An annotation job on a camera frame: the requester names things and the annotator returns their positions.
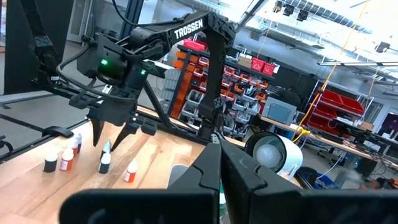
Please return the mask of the rack of small parts bins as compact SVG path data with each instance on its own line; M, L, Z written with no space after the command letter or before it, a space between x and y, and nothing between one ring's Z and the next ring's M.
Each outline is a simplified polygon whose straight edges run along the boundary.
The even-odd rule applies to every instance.
M208 52L177 46L174 68L181 76L169 107L169 115L186 123L199 124L198 105L207 90ZM236 62L227 61L221 71L220 98L223 103L224 133L243 136L252 117L259 114L260 101L267 97L268 81L273 79Z

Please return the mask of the gray plastic bin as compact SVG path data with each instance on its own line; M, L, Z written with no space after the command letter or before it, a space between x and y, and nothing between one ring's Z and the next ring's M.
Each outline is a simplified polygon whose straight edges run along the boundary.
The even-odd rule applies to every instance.
M193 185L195 170L192 166L174 165L170 171L168 189L182 189Z

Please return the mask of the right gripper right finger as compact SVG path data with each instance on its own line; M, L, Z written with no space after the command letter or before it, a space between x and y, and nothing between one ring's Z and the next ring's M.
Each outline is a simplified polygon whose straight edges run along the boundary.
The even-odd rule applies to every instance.
M398 190L301 189L221 141L231 224L398 224Z

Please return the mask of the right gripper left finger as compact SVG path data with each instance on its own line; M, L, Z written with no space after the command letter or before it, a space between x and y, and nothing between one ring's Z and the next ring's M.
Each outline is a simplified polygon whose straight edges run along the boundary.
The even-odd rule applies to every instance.
M69 196L60 224L219 224L221 146L209 143L166 189L88 189Z

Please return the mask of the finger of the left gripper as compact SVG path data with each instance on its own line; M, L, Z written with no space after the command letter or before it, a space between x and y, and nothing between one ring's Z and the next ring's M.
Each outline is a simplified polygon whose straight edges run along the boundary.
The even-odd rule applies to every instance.
M127 136L130 134L136 134L139 128L140 126L137 123L126 123L113 143L111 152L113 152Z
M89 116L88 119L90 120L93 128L93 146L96 147L101 137L101 133L104 127L104 121L93 118L91 116Z

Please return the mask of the white spot lamp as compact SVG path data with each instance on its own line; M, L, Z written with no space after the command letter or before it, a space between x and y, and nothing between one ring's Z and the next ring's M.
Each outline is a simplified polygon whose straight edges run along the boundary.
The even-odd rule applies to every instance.
M291 140L263 131L246 141L244 151L259 164L259 174L275 174L299 185L294 176L303 164L303 153Z

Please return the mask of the rack of red bins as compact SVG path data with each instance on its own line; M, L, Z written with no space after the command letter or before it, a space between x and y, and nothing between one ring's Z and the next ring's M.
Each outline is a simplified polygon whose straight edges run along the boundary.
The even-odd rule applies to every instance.
M313 96L316 98L310 104L309 114L304 124L325 133L350 138L349 131L354 127L350 124L363 117L365 109L355 99L319 88Z

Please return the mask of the gray equipment box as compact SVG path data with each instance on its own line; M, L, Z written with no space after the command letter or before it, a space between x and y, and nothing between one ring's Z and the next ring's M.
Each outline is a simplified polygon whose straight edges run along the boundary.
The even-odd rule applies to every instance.
M261 115L273 121L290 126L296 110L296 106L268 97Z

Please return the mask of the black frame clamp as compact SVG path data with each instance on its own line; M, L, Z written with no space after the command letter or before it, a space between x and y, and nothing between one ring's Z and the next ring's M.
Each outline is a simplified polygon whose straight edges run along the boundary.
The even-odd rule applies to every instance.
M42 130L42 137L44 136L53 136L53 137L61 136L64 138L71 138L74 136L74 133L71 130L64 127L49 126Z

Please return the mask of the black panel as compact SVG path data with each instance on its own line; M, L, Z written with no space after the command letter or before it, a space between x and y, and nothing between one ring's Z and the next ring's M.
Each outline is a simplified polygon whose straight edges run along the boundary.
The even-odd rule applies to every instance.
M63 56L74 0L37 0L46 34L59 57ZM35 91L38 61L32 48L33 36L21 0L7 0L4 94Z

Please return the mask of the long wooden workbench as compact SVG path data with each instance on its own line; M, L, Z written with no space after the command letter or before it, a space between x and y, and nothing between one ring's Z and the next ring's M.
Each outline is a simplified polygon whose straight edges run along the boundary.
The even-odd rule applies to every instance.
M273 125L275 125L275 126L281 128L281 129L285 129L285 130L288 130L288 131L295 131L296 129L298 129L298 132L299 132L299 133L301 132L301 129L302 129L302 128L298 127L296 124L293 124L293 123L292 123L290 126L288 126L288 125L283 124L283 123L280 123L280 122L278 122L278 121L274 121L274 120L272 120L272 119L266 118L266 117L262 116L262 115L259 114L259 113L257 114L257 116L258 116L261 120L266 121L266 122L268 122L268 123L271 123L271 124L273 124ZM333 142L333 141L327 140L327 139L322 138L322 137L320 137L320 136L314 135L313 133L305 134L305 135L303 136L303 138L304 138L305 136L306 136L308 139L314 139L314 140L316 140L316 141L320 141L320 142L322 142L322 143L324 143L324 144L327 144L327 145L329 145L329 146L338 148L338 149L340 149L340 150L342 150L342 151L346 151L346 152L348 152L348 153L352 153L352 154L355 154L355 155L357 155L357 156L360 156L360 157L363 157L363 158L367 158L367 159L370 159L370 160L373 160L373 161L383 162L383 163L385 163L385 165L386 165L387 167L394 168L394 169L397 169L397 170L398 170L398 164L393 163L393 162L391 162L390 160L387 160L387 159L380 159L380 158L378 158L378 157L376 157L376 156L372 156L372 155L370 155L369 153L361 152L361 151L357 150L356 148L350 146L350 145L348 144L348 141L343 141L343 144L340 144L340 143L337 143L337 142Z

